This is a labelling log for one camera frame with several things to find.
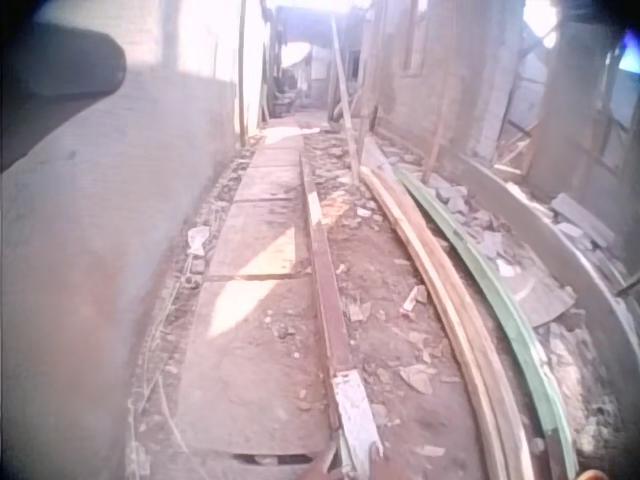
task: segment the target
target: construction debris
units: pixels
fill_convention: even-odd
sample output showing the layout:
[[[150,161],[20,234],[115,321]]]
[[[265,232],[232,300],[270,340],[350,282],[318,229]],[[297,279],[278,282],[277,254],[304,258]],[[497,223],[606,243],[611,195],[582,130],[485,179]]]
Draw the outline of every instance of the construction debris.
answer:
[[[431,388],[430,375],[433,369],[423,364],[411,365],[410,367],[400,367],[400,376],[420,393],[430,395],[433,393]]]
[[[373,413],[373,419],[376,423],[376,426],[381,427],[389,422],[389,417],[387,413],[387,407],[381,405],[379,403],[371,404],[371,413]]]
[[[403,312],[407,312],[407,313],[411,312],[413,310],[413,307],[416,306],[417,300],[418,300],[418,287],[413,287],[411,289],[411,292],[409,293],[409,296],[402,304]]]
[[[415,449],[416,453],[425,457],[441,457],[447,451],[446,448],[434,447],[433,445],[421,445]]]

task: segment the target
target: wooden post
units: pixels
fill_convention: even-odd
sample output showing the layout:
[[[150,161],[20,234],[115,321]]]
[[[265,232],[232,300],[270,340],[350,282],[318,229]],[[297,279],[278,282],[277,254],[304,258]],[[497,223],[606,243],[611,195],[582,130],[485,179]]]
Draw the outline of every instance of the wooden post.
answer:
[[[440,143],[442,142],[442,135],[444,133],[444,124],[447,119],[447,107],[449,106],[449,97],[451,96],[451,83],[449,82],[449,75],[451,74],[451,66],[453,59],[456,56],[456,15],[458,14],[456,0],[451,2],[453,14],[451,15],[451,30],[449,32],[449,54],[447,55],[447,64],[444,69],[444,78],[442,81],[443,93],[440,97],[440,105],[438,106],[438,128],[436,134],[433,137],[431,143],[431,153],[429,156],[425,156],[424,163],[422,164],[422,181],[426,183],[436,167],[438,161],[438,153],[440,152]]]
[[[331,29],[333,30],[333,50],[336,57],[336,70],[338,72],[338,84],[340,85],[340,100],[342,102],[342,114],[344,116],[344,126],[347,134],[347,144],[349,145],[349,157],[351,159],[351,174],[353,183],[359,183],[358,152],[353,138],[353,123],[351,122],[351,110],[349,110],[349,95],[347,93],[347,80],[344,76],[342,66],[342,56],[340,55],[340,42],[338,41],[338,28],[335,17],[331,17]]]
[[[238,29],[238,123],[240,146],[247,145],[247,125],[244,118],[244,26],[247,19],[247,0],[240,1],[240,28]]]
[[[373,120],[373,112],[375,106],[378,103],[377,92],[375,91],[375,84],[377,83],[377,77],[379,75],[379,62],[378,55],[382,48],[382,22],[385,14],[385,1],[376,0],[373,6],[374,19],[373,29],[371,35],[369,35],[369,45],[367,45],[367,55],[369,58],[363,58],[366,65],[366,71],[364,72],[364,85],[362,86],[362,114],[360,115],[360,129],[358,130],[358,159],[362,159],[362,151],[364,150],[364,139],[367,133],[371,131],[371,124]]]

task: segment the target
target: rubble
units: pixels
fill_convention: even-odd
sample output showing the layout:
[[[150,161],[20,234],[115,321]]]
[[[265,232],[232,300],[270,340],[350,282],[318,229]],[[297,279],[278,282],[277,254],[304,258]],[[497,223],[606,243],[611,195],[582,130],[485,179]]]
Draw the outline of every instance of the rubble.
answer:
[[[372,403],[371,413],[373,413],[373,419],[376,423],[376,426],[378,427],[385,425],[389,421],[387,407],[385,407],[384,405],[381,405],[379,403]]]
[[[400,367],[400,376],[404,381],[411,385],[416,391],[426,395],[433,393],[430,381],[431,373],[433,373],[433,369],[423,364]]]

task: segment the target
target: concrete wall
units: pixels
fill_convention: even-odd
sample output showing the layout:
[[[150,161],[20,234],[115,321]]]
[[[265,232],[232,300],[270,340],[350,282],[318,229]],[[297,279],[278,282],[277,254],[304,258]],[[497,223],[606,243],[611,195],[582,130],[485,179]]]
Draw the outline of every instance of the concrete wall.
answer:
[[[236,149],[239,6],[59,0],[42,12],[111,35],[128,71],[115,95],[2,176],[5,473],[123,478],[129,376],[152,286]],[[247,12],[259,24],[258,0]],[[250,82],[248,117],[256,91]]]
[[[457,7],[428,2],[406,69],[410,5],[410,0],[387,5],[379,125],[428,151],[447,85],[445,142],[467,155],[491,158],[515,76],[524,2],[481,0],[458,2]]]

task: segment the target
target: concrete slab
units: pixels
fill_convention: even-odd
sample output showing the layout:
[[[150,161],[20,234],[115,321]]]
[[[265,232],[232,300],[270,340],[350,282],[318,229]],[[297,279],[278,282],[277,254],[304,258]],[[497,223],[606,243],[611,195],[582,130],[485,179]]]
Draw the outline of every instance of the concrete slab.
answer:
[[[249,167],[234,201],[295,198],[300,188],[300,168]]]
[[[204,284],[176,415],[189,447],[253,455],[326,447],[312,292],[310,277]]]
[[[304,270],[309,262],[304,232],[299,201],[235,203],[207,275],[274,275]]]
[[[300,151],[289,148],[259,148],[251,167],[290,167],[300,165]]]

